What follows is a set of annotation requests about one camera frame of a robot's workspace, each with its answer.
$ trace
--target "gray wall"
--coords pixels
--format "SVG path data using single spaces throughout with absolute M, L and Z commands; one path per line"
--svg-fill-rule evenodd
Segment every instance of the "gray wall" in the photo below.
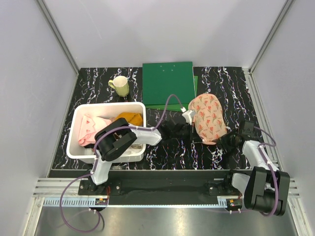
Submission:
M 0 34 L 0 235 L 15 236 L 50 165 L 76 76 L 34 0 L 2 0 Z
M 285 170 L 296 179 L 315 232 L 315 1 L 297 0 L 254 78 Z
M 45 2 L 79 67 L 187 60 L 248 67 L 285 0 Z

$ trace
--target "green folder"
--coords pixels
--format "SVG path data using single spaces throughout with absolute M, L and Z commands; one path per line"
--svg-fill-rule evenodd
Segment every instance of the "green folder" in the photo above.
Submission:
M 179 97 L 183 104 L 195 98 L 192 62 L 143 64 L 142 100 L 147 105 L 165 104 L 170 94 Z M 171 98 L 169 104 L 178 104 Z
M 197 97 L 197 88 L 198 88 L 198 76 L 193 77 L 193 86 L 195 91 L 195 97 Z M 188 110 L 188 103 L 183 103 L 183 106 Z M 157 109 L 157 110 L 164 110 L 165 104 L 162 105 L 146 105 L 146 108 L 148 109 Z M 168 111 L 175 111 L 180 112 L 181 106 L 179 104 L 169 104 L 167 106 Z

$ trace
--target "patterned oven mitt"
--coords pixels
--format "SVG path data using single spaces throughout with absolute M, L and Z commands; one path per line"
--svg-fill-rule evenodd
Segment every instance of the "patterned oven mitt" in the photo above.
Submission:
M 194 110 L 193 121 L 202 143 L 215 145 L 213 140 L 226 134 L 222 106 L 213 94 L 202 94 L 192 100 L 188 109 Z

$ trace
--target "mug handle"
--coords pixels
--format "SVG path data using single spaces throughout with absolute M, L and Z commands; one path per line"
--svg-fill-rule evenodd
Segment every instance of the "mug handle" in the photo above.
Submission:
M 113 89 L 116 89 L 116 87 L 114 86 L 114 81 L 112 80 L 108 81 L 108 85 L 112 87 Z

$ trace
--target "black marbled surface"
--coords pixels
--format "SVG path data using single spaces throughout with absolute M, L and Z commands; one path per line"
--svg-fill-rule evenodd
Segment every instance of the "black marbled surface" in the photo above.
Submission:
M 130 93 L 127 98 L 119 97 L 107 85 L 118 75 L 129 80 Z M 241 67 L 195 67 L 198 76 L 198 94 L 212 93 L 220 101 L 227 128 L 238 126 L 241 119 L 255 121 L 256 114 L 249 89 Z M 142 68 L 82 68 L 77 81 L 68 115 L 63 127 L 52 169 L 84 170 L 90 165 L 66 156 L 67 139 L 76 107 L 87 103 L 142 101 Z M 156 125 L 162 111 L 147 109 L 147 126 Z M 167 111 L 166 118 L 180 116 L 179 112 Z M 167 145 L 147 146 L 140 162 L 120 163 L 113 169 L 126 170 L 203 170 L 203 169 L 246 169 L 249 164 L 237 150 L 226 156 L 216 146 L 184 143 L 173 140 Z

